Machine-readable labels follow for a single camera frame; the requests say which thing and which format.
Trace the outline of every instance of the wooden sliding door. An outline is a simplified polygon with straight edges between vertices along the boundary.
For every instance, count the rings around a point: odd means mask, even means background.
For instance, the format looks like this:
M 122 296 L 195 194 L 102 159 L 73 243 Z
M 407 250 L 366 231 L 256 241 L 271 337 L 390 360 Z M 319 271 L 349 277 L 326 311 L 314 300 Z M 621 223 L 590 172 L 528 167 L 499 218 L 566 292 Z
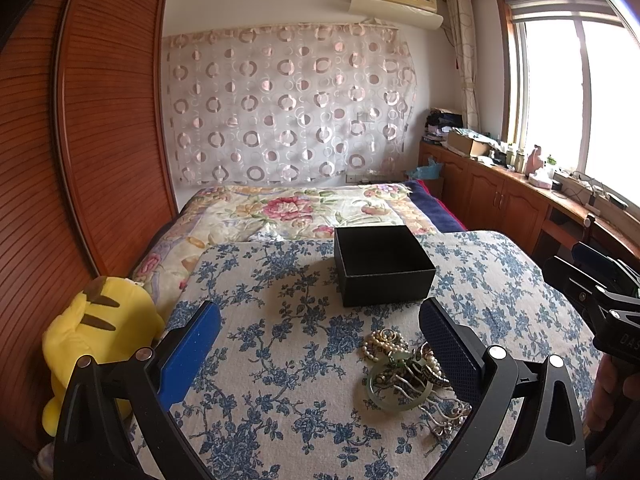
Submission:
M 159 115 L 164 0 L 34 0 L 0 52 L 0 420 L 43 444 L 44 329 L 175 216 Z
M 101 274 L 129 272 L 176 213 L 159 111 L 163 9 L 164 0 L 68 3 L 57 134 L 79 229 Z

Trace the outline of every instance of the black box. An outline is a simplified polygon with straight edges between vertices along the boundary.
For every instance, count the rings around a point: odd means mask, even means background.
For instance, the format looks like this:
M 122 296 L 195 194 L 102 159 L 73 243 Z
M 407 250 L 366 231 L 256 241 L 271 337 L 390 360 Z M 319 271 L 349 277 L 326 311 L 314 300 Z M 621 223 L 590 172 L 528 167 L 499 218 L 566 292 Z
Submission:
M 423 300 L 436 273 L 404 225 L 337 227 L 334 256 L 342 306 Z

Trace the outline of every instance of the cardboard box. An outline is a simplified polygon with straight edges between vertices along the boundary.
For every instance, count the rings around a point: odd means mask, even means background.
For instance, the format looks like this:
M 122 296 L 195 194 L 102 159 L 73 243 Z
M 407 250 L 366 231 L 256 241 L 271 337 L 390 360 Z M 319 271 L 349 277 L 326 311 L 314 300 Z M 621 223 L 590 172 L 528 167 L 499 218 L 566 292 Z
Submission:
M 342 306 L 423 300 L 436 272 L 405 225 L 337 227 L 334 256 Z
M 429 180 L 423 180 L 424 185 L 431 193 L 431 196 L 441 199 L 442 198 L 442 186 L 444 184 L 444 177 L 441 176 L 439 178 L 432 178 Z
M 455 129 L 449 132 L 447 144 L 466 156 L 480 156 L 489 153 L 488 144 L 464 136 Z

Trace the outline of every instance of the curtain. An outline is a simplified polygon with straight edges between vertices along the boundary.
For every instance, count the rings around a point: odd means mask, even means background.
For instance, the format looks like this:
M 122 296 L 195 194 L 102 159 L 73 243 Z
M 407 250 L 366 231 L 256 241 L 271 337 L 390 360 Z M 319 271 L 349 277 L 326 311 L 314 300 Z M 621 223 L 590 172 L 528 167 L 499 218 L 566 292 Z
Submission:
M 164 116 L 189 183 L 312 182 L 395 170 L 415 97 L 386 25 L 273 25 L 164 40 Z
M 467 128 L 479 132 L 480 116 L 476 101 L 476 26 L 471 0 L 447 0 L 447 9 L 462 84 L 463 119 Z

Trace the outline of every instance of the bottle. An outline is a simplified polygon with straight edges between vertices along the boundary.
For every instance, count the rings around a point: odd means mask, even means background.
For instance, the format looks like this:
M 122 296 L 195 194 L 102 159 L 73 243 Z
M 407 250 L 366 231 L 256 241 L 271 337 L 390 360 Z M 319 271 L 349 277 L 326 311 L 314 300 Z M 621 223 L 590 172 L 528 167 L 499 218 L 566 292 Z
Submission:
M 548 176 L 549 176 L 549 178 L 551 180 L 554 179 L 554 176 L 556 174 L 557 164 L 558 163 L 556 162 L 556 160 L 551 155 L 549 155 L 546 158 L 546 174 L 548 174 Z
M 507 148 L 507 166 L 514 166 L 516 162 L 516 152 L 513 144 Z
M 518 150 L 516 152 L 514 168 L 516 173 L 522 173 L 524 171 L 524 150 Z

